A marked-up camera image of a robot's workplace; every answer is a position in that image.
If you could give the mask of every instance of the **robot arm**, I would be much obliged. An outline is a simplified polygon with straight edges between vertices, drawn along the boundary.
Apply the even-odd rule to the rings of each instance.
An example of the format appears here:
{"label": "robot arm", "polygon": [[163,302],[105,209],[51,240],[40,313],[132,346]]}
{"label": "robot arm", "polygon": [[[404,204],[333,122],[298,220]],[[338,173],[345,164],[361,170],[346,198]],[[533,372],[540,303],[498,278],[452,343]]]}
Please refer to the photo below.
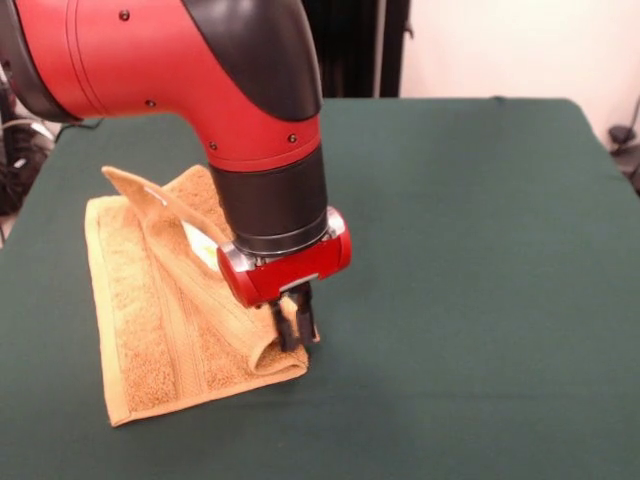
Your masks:
{"label": "robot arm", "polygon": [[308,282],[350,262],[328,206],[318,65],[300,0],[0,0],[0,61],[52,121],[171,112],[195,130],[234,232],[221,271],[246,307],[291,294],[313,341]]}

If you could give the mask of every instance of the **green tablecloth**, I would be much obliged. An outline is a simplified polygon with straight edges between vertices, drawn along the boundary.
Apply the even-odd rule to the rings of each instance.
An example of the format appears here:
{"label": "green tablecloth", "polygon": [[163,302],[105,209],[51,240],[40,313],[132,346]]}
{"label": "green tablecloth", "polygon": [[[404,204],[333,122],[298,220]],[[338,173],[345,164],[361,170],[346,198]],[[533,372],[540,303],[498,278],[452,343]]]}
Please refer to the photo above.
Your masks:
{"label": "green tablecloth", "polygon": [[354,262],[298,381],[108,426],[83,235],[110,164],[204,163],[163,116],[66,132],[0,251],[0,477],[640,478],[640,208],[564,101],[329,101]]}

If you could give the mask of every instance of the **towel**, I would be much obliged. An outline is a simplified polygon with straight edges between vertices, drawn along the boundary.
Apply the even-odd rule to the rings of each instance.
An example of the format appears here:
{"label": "towel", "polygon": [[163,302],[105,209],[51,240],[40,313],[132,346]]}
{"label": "towel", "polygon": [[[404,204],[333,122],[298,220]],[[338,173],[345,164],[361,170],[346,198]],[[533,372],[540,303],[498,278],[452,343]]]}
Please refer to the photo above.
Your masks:
{"label": "towel", "polygon": [[[215,261],[194,252],[185,226],[218,244],[231,236],[204,167],[164,187],[103,173],[121,195],[88,202],[85,236],[111,426],[307,372],[304,347],[280,351],[270,309],[242,307]],[[295,330],[295,304],[281,306]]]}

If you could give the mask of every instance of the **towel edge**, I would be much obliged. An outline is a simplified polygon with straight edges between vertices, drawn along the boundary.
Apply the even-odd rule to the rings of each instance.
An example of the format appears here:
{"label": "towel edge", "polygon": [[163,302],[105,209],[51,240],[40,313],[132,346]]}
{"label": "towel edge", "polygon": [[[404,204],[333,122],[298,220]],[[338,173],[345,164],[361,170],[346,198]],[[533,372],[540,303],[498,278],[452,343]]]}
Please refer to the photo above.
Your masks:
{"label": "towel edge", "polygon": [[109,278],[100,242],[99,206],[108,201],[117,201],[117,199],[118,197],[106,197],[89,200],[85,213],[85,240],[100,336],[104,400],[110,419],[122,418],[131,414],[120,374],[121,366],[116,343],[115,322],[108,293],[110,291]]}
{"label": "towel edge", "polygon": [[296,378],[300,378],[308,372],[309,368],[302,365],[291,365],[288,369],[277,374],[271,374],[266,377],[259,377],[251,382],[233,385],[231,387],[215,390],[214,392],[206,392],[195,397],[183,398],[170,405],[163,404],[148,410],[138,412],[128,412],[126,415],[112,415],[109,412],[111,426],[114,428],[121,427],[131,422],[144,420],[153,417],[162,417],[180,410],[201,406],[214,400],[221,400],[235,395],[247,393],[259,388],[268,387],[277,383],[283,383]]}

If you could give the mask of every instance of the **green table surface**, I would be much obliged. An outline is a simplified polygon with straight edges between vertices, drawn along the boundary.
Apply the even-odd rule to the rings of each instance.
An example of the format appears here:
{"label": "green table surface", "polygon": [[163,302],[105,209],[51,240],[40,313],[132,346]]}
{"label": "green table surface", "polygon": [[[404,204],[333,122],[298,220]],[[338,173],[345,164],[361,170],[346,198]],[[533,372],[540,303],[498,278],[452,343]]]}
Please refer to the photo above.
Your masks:
{"label": "green table surface", "polygon": [[286,384],[108,426],[83,233],[105,164],[205,162],[177,117],[65,132],[0,251],[0,477],[640,478],[640,208],[575,105],[341,100],[351,268]]}

